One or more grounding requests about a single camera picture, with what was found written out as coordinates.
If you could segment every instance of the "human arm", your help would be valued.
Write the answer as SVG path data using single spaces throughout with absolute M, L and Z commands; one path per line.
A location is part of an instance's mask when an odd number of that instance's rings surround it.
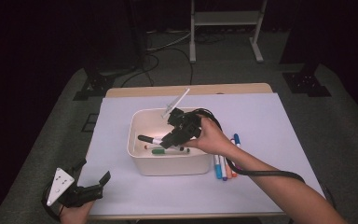
M 210 119 L 201 118 L 201 128 L 200 137 L 184 146 L 222 155 L 244 170 L 278 170 L 233 145 Z M 284 176 L 250 177 L 296 223 L 346 223 L 318 192 L 299 180 Z
M 87 216 L 95 201 L 85 203 L 80 207 L 64 207 L 60 213 L 62 224 L 86 224 Z

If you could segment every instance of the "green object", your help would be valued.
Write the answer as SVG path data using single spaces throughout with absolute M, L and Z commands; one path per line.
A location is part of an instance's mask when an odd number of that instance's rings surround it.
M 167 151 L 165 149 L 153 149 L 152 150 L 152 154 L 154 155 L 162 155 L 162 154 L 169 154 L 166 153 Z M 190 152 L 190 148 L 187 148 L 185 151 L 177 151 L 177 150 L 169 150 L 169 152 L 171 152 L 172 154 L 186 154 Z

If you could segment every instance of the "dark background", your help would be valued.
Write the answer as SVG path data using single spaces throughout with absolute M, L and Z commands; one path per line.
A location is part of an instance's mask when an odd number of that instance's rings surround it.
M 137 65 L 143 39 L 134 28 L 188 29 L 190 1 L 183 3 L 0 0 L 0 203 L 72 74 L 95 62 Z M 197 1 L 198 10 L 259 7 L 255 1 Z M 289 29 L 281 63 L 317 58 L 358 104 L 358 1 L 270 0 L 262 30 Z

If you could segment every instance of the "wooden table edge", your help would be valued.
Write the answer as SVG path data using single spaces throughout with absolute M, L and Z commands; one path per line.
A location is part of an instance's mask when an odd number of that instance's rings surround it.
M 280 213 L 233 213 L 233 214 L 155 214 L 155 215 L 114 215 L 98 216 L 91 215 L 89 220 L 132 220 L 132 219 L 185 219 L 185 218 L 223 218 L 223 217 L 279 217 L 286 216 L 284 212 Z
M 161 96 L 180 95 L 186 88 L 190 88 L 188 95 L 201 94 L 241 94 L 241 93 L 272 93 L 272 88 L 267 83 L 239 83 L 239 84 L 215 84 L 194 86 L 164 86 L 164 87 L 134 87 L 113 88 L 106 92 L 105 97 L 136 97 L 136 96 Z

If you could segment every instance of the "white metal rack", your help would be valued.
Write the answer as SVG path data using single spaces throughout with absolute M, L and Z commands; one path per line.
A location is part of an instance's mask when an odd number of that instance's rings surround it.
M 259 11 L 196 12 L 195 0 L 191 0 L 190 62 L 196 62 L 195 27 L 204 25 L 255 25 L 255 35 L 249 38 L 258 63 L 264 62 L 257 39 L 266 11 L 267 0 L 263 0 Z

